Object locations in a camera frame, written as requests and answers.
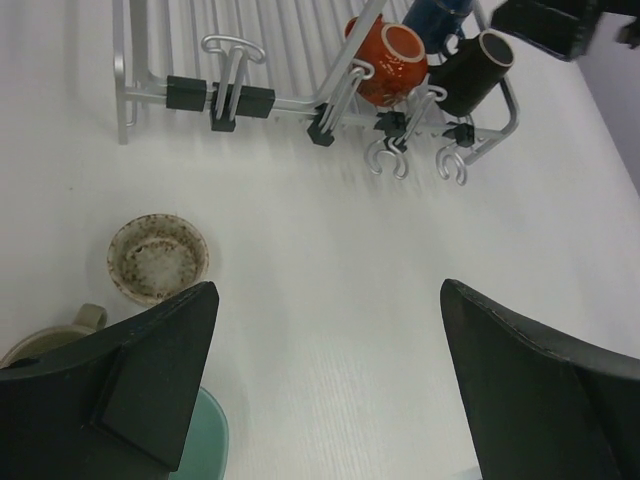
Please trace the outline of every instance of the green bowl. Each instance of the green bowl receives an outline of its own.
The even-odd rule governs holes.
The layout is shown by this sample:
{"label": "green bowl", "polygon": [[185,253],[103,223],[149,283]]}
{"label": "green bowl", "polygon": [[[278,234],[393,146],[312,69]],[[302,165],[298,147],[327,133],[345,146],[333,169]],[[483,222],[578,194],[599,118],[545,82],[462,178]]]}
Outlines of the green bowl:
{"label": "green bowl", "polygon": [[200,387],[184,452],[169,480],[222,480],[229,453],[229,425],[220,404]]}

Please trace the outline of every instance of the small round bowl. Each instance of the small round bowl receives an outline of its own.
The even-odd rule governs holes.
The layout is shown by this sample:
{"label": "small round bowl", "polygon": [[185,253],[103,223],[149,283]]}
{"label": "small round bowl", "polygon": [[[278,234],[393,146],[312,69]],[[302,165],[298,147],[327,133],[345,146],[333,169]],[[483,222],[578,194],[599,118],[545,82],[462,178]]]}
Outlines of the small round bowl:
{"label": "small round bowl", "polygon": [[150,307],[196,284],[209,268],[209,251],[196,227],[174,215],[145,215],[111,240],[109,275],[118,290]]}
{"label": "small round bowl", "polygon": [[229,454],[229,426],[222,407],[200,387],[178,471],[169,480],[222,480]]}

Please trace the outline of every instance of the beige mug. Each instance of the beige mug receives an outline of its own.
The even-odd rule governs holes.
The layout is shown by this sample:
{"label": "beige mug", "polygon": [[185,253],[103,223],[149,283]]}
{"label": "beige mug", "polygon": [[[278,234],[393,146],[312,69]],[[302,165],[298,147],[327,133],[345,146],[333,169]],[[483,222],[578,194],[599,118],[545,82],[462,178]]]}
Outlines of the beige mug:
{"label": "beige mug", "polygon": [[99,305],[85,303],[78,310],[71,325],[45,328],[18,342],[0,361],[0,368],[8,367],[17,360],[42,355],[80,340],[102,330],[106,324],[107,311]]}

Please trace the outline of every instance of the metal dish rack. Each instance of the metal dish rack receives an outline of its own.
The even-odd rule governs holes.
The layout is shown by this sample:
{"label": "metal dish rack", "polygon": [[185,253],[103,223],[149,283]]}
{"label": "metal dish rack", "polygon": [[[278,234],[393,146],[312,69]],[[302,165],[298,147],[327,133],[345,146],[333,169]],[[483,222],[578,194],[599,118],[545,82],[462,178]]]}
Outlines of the metal dish rack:
{"label": "metal dish rack", "polygon": [[[308,131],[314,143],[328,146],[333,132],[348,126],[384,130],[383,138],[364,152],[374,174],[382,173],[379,157],[387,155],[395,159],[394,176],[405,178],[409,173],[405,156],[409,140],[420,133],[442,138],[435,155],[438,173],[449,179],[453,166],[457,183],[464,185],[468,167],[517,127],[518,105],[506,77],[500,89],[509,118],[501,129],[476,127],[471,116],[453,118],[444,114],[437,101],[446,96],[446,91],[426,82],[392,109],[376,108],[356,94],[360,82],[374,73],[370,64],[355,60],[354,55],[376,17],[382,13],[385,21],[400,22],[410,3],[113,0],[119,142],[128,142],[140,104],[168,106],[168,76],[180,75],[200,79],[202,85],[208,79],[206,93],[201,92],[202,102],[211,109],[214,130],[216,122],[234,127],[236,116],[241,115],[244,88],[261,87],[274,93],[272,104],[266,114],[249,116],[310,120]],[[344,26],[356,16],[358,20],[345,40]],[[479,29],[486,29],[477,2],[474,17]],[[429,58],[430,64],[441,61]],[[130,71],[125,68],[129,63]],[[398,119],[402,124],[399,129],[394,128]],[[456,126],[467,130],[456,131]],[[233,127],[222,131],[232,131]],[[465,141],[460,141],[459,133],[466,136]]]}

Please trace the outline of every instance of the beige mug handle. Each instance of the beige mug handle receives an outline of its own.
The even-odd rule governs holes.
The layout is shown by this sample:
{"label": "beige mug handle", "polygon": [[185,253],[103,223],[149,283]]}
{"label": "beige mug handle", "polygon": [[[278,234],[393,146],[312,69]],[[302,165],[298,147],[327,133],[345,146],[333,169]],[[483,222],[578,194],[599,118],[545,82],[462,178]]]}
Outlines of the beige mug handle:
{"label": "beige mug handle", "polygon": [[102,330],[107,324],[107,311],[100,305],[85,303],[78,310],[73,324],[87,327],[91,330]]}

